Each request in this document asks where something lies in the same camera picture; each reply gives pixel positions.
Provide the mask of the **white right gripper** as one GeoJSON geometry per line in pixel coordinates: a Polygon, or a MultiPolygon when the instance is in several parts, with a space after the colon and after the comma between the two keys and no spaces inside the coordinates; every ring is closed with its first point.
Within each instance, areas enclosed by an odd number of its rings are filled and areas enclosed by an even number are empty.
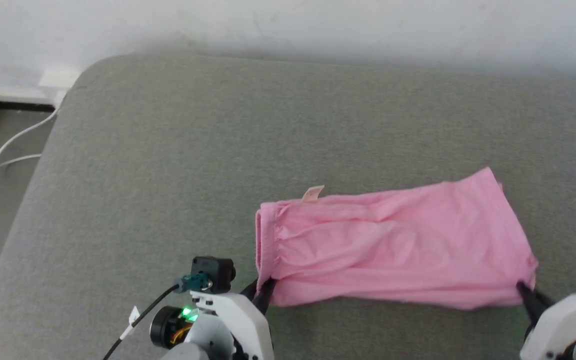
{"type": "Polygon", "coordinates": [[[553,305],[553,301],[525,282],[517,282],[523,306],[535,324],[519,351],[521,360],[563,360],[574,358],[576,346],[576,293],[553,305]]]}

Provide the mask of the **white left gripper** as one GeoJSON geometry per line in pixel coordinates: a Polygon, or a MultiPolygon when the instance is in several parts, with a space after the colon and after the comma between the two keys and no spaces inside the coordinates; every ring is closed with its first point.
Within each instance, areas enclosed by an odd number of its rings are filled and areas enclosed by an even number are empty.
{"type": "Polygon", "coordinates": [[[258,290],[258,280],[240,294],[208,294],[194,291],[199,315],[191,328],[191,341],[206,353],[230,356],[240,349],[249,360],[274,360],[274,344],[265,317],[276,280],[266,280],[258,290]]]}

